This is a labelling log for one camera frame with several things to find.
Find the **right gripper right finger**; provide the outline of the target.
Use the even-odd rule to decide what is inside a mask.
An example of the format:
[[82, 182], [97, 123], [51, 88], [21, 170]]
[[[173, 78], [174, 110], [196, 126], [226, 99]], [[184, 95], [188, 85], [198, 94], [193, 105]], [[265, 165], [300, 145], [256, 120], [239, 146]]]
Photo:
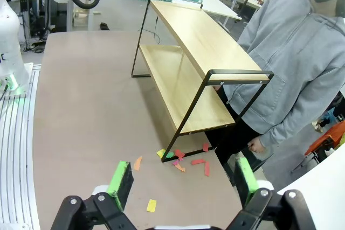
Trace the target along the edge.
[[302, 193], [260, 187], [245, 157], [236, 160], [234, 182], [243, 208], [227, 229], [257, 229], [262, 221], [273, 222], [276, 229], [315, 229]]

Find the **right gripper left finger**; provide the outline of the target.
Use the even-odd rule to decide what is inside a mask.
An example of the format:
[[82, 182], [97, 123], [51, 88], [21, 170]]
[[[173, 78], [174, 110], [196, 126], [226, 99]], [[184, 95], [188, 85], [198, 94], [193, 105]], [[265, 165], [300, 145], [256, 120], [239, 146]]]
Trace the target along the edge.
[[135, 229], [124, 213], [134, 177], [130, 162], [120, 161], [106, 191], [83, 200], [67, 196], [62, 201], [52, 229]]

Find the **person's left hand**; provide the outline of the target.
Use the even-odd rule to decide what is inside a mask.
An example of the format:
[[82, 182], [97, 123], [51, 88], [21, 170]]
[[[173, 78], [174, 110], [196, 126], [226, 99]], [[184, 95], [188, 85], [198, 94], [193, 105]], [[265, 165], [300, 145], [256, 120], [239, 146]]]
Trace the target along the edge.
[[250, 151], [257, 154], [264, 153], [266, 151], [266, 148], [262, 145], [259, 137], [250, 140], [247, 145]]

